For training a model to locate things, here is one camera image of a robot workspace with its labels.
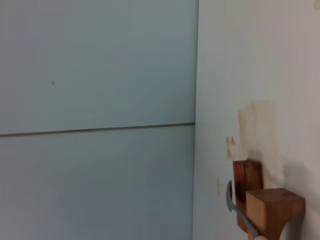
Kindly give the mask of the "reddish flat wooden block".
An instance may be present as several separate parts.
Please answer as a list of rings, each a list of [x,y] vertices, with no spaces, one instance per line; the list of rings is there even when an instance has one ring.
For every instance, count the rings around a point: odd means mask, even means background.
[[[263,166],[254,159],[233,161],[235,205],[247,214],[246,191],[264,188]]]

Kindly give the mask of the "pink handled metal spoon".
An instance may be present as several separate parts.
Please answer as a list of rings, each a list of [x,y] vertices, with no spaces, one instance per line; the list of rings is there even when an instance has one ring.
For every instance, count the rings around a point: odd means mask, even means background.
[[[258,230],[254,222],[235,205],[232,197],[232,181],[229,180],[225,191],[226,205],[230,212],[235,211],[247,227],[248,240],[269,240]]]

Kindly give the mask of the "light notched wooden block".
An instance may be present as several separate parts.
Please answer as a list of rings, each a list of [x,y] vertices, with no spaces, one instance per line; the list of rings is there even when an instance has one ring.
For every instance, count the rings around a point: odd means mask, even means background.
[[[287,223],[305,215],[305,199],[284,188],[248,190],[246,216],[258,233],[280,240]]]

